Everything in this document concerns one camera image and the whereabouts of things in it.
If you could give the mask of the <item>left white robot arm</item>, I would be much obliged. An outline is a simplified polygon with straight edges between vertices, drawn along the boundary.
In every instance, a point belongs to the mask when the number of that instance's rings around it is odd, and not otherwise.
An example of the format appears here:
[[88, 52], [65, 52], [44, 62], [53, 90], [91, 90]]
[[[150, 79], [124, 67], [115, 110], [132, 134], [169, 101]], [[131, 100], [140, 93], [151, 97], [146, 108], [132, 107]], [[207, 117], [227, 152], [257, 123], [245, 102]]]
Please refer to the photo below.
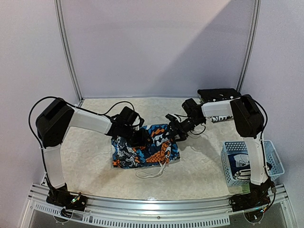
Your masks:
[[65, 185], [61, 148], [73, 128], [100, 133], [112, 138], [123, 138], [131, 147], [146, 146], [152, 139], [142, 127], [144, 120], [133, 109], [124, 107], [120, 113], [109, 116], [76, 107], [60, 97], [37, 117], [35, 125], [41, 144], [43, 161], [50, 186], [55, 190], [52, 198], [60, 206], [67, 206], [71, 197], [61, 187]]

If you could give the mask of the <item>blue orange patterned cloth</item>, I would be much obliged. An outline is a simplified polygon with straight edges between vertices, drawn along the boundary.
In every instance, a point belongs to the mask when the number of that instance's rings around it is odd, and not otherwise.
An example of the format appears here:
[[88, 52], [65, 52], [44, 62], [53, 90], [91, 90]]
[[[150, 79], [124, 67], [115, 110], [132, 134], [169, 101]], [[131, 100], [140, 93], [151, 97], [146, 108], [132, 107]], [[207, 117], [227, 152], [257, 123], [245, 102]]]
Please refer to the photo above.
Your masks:
[[145, 146], [131, 147], [122, 137], [111, 140], [112, 167], [118, 169], [147, 169], [159, 166], [158, 173], [153, 174], [138, 171], [138, 178], [147, 179], [161, 176], [169, 163], [180, 160], [180, 151], [177, 143], [169, 137], [167, 124], [153, 124], [142, 127], [147, 130], [152, 141]]

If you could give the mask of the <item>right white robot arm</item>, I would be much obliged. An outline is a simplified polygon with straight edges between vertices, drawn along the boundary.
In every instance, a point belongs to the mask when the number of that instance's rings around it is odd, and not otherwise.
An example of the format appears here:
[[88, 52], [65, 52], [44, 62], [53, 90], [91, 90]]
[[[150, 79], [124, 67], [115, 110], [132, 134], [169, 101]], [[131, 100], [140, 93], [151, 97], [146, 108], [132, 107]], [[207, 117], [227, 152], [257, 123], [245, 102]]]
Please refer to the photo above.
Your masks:
[[189, 136], [188, 132], [199, 124], [206, 123], [207, 117], [221, 115], [233, 117], [236, 131], [243, 138], [250, 161], [250, 190], [252, 192], [246, 195], [245, 201], [249, 207], [256, 207], [264, 199], [261, 189], [267, 190], [271, 186], [263, 143], [266, 121], [257, 102], [250, 95], [202, 104], [198, 104], [190, 98], [182, 104], [182, 107], [187, 114], [184, 121], [180, 122], [172, 114], [166, 115], [170, 121], [168, 125], [170, 137], [177, 141], [186, 140]]

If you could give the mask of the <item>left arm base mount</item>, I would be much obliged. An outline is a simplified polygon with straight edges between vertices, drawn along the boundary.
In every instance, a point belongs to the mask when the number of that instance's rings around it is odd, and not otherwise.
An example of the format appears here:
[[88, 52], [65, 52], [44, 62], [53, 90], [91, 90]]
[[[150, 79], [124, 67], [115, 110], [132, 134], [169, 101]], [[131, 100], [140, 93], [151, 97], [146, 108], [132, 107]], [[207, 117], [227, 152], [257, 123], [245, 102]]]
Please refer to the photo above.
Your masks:
[[72, 194], [66, 185], [59, 189], [51, 188], [46, 199], [49, 204], [77, 211], [84, 211], [87, 201], [88, 197], [81, 193]]

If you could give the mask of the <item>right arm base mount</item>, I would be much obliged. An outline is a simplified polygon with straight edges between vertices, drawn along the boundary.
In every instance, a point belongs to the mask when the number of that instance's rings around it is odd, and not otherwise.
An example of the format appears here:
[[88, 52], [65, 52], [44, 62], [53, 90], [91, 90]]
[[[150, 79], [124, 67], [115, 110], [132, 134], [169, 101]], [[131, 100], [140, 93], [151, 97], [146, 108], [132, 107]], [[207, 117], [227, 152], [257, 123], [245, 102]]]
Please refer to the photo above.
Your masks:
[[235, 194], [228, 199], [228, 203], [233, 212], [265, 206], [265, 209], [262, 209], [264, 213], [273, 205], [274, 201], [270, 199], [267, 193], [259, 198], [255, 193], [250, 192], [246, 194]]

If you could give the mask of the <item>black garment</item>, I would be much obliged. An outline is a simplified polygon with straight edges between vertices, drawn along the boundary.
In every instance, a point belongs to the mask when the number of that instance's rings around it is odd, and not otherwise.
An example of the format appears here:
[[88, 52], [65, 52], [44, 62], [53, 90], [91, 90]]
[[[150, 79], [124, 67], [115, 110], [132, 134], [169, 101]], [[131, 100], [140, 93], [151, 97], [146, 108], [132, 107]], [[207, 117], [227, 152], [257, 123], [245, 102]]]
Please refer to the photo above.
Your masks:
[[204, 103], [213, 102], [214, 100], [233, 99], [241, 96], [241, 93], [233, 88], [199, 89], [197, 93]]

